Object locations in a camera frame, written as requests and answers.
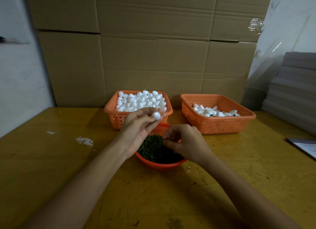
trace white wall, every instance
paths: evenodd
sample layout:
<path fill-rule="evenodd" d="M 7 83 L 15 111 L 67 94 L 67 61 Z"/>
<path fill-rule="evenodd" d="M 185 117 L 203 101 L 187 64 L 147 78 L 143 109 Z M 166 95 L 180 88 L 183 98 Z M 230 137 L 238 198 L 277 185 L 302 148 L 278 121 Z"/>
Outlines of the white wall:
<path fill-rule="evenodd" d="M 0 137 L 54 106 L 23 0 L 0 0 Z"/>
<path fill-rule="evenodd" d="M 251 90 L 246 89 L 243 105 L 260 103 L 258 98 L 268 91 L 285 52 L 316 52 L 315 32 L 316 0 L 271 0 L 248 76 Z"/>

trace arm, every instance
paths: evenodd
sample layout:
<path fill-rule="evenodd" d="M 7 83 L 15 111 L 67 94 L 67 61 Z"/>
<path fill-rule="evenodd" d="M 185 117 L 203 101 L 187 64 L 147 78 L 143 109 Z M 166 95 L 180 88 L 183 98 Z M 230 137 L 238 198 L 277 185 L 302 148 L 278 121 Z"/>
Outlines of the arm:
<path fill-rule="evenodd" d="M 159 124 L 149 117 L 157 108 L 144 108 L 129 114 L 118 136 L 51 200 L 24 229 L 79 229 L 88 219 L 109 181 Z"/>
<path fill-rule="evenodd" d="M 167 147 L 207 171 L 253 228 L 302 228 L 217 158 L 196 127 L 173 125 L 163 138 Z"/>

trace orange round bowl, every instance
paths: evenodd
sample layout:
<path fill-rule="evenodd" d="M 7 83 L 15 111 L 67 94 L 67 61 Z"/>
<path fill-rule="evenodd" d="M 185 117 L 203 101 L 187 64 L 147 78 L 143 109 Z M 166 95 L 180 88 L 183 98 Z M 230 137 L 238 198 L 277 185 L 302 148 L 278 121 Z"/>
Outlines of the orange round bowl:
<path fill-rule="evenodd" d="M 152 130 L 152 132 L 149 135 L 160 135 L 162 136 L 165 131 L 167 131 L 168 127 L 170 127 L 171 124 L 168 123 L 160 123 L 158 126 Z M 147 159 L 144 159 L 138 152 L 135 153 L 135 155 L 142 161 L 147 167 L 155 170 L 155 171 L 172 171 L 179 167 L 182 163 L 184 163 L 187 159 L 182 159 L 179 162 L 176 163 L 170 163 L 170 164 L 161 164 L 161 163 L 155 163 L 148 161 Z"/>

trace gray cardboard stack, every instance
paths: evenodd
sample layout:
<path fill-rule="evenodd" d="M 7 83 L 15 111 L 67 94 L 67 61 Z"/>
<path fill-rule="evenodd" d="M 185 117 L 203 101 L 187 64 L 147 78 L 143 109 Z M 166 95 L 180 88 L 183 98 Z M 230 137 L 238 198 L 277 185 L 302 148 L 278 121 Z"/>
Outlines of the gray cardboard stack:
<path fill-rule="evenodd" d="M 316 134 L 316 53 L 285 54 L 262 110 Z"/>

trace forearm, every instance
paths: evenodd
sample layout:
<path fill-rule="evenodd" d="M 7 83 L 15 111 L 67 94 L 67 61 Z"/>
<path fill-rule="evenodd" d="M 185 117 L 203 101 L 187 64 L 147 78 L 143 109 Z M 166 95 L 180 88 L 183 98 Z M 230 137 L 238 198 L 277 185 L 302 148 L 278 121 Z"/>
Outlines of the forearm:
<path fill-rule="evenodd" d="M 220 159 L 208 158 L 203 168 L 219 183 L 252 227 L 301 228 Z"/>
<path fill-rule="evenodd" d="M 115 144 L 105 148 L 24 227 L 82 228 L 105 187 L 124 162 Z"/>

